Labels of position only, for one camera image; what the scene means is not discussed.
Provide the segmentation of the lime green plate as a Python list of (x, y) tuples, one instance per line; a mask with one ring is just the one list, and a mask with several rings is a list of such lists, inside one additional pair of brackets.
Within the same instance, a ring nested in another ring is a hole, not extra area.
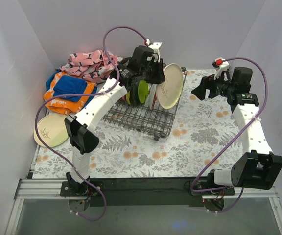
[(138, 85), (138, 99), (141, 104), (144, 104), (148, 96), (148, 83), (141, 80)]

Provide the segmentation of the red teal flower plate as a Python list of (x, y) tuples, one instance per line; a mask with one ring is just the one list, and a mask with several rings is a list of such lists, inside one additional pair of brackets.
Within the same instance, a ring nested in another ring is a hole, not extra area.
[(151, 89), (150, 89), (150, 94), (149, 94), (149, 108), (150, 110), (153, 110), (153, 107), (155, 105), (156, 101), (156, 84), (152, 84)]

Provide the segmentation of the olive polka dot plate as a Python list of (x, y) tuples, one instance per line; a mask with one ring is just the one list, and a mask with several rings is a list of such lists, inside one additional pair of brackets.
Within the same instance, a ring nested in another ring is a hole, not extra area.
[(125, 100), (129, 105), (133, 105), (132, 101), (131, 101), (131, 89), (128, 91), (128, 93), (125, 95)]

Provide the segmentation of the dark blue plate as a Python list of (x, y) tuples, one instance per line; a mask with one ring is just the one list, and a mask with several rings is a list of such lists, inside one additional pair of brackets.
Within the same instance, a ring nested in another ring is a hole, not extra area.
[(139, 100), (139, 95), (138, 95), (138, 88), (139, 88), (139, 82), (137, 82), (130, 91), (130, 103), (133, 106), (139, 106), (141, 104)]

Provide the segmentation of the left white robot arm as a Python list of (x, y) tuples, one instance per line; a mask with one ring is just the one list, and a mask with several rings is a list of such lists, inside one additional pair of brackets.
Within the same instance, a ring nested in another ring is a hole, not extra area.
[(121, 98), (133, 105), (143, 104), (147, 95), (139, 95), (142, 85), (161, 84), (165, 81), (163, 60), (160, 55), (162, 42), (149, 46), (139, 45), (132, 57), (123, 59), (118, 70), (112, 71), (97, 95), (74, 117), (65, 118), (67, 134), (72, 145), (73, 170), (67, 173), (69, 188), (79, 196), (88, 192), (90, 153), (99, 144), (93, 134), (100, 120)]

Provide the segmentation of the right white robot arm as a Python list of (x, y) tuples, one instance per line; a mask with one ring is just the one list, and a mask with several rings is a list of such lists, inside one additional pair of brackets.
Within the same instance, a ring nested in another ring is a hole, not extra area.
[(227, 99), (241, 133), (243, 155), (230, 169), (212, 169), (201, 190), (217, 194), (224, 188), (244, 187), (269, 190), (281, 168), (282, 156), (273, 153), (264, 135), (261, 111), (255, 94), (250, 93), (253, 71), (247, 67), (235, 67), (230, 76), (227, 69), (204, 76), (192, 91), (200, 100), (206, 93), (209, 98), (222, 96)]

